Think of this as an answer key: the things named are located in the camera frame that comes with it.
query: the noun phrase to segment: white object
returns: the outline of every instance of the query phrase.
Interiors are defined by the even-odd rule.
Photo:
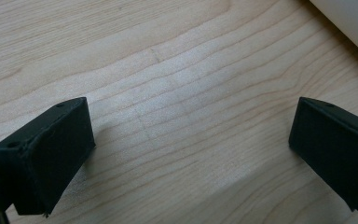
[[[358,47],[358,0],[310,0]]]

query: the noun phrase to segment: wood grain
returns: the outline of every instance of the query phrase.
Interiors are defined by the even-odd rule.
[[[0,140],[78,96],[95,152],[12,223],[358,223],[287,144],[299,96],[358,115],[358,48],[308,1],[0,0]]]

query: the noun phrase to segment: black object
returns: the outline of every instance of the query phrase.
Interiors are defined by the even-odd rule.
[[[48,216],[94,149],[87,99],[53,106],[0,142],[0,223],[7,208]]]
[[[352,211],[358,210],[358,117],[300,98],[289,145]]]

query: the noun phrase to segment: black clamp jaw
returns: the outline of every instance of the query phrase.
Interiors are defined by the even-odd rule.
[[[289,145],[352,211],[358,211],[358,117],[302,97]]]
[[[85,97],[57,104],[0,142],[0,224],[12,203],[19,215],[48,216],[95,148]]]

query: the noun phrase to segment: light wood table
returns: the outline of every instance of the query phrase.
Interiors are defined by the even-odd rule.
[[[95,152],[12,223],[358,223],[287,143],[299,96],[358,116],[358,48],[309,1],[0,1],[0,140],[79,96]]]

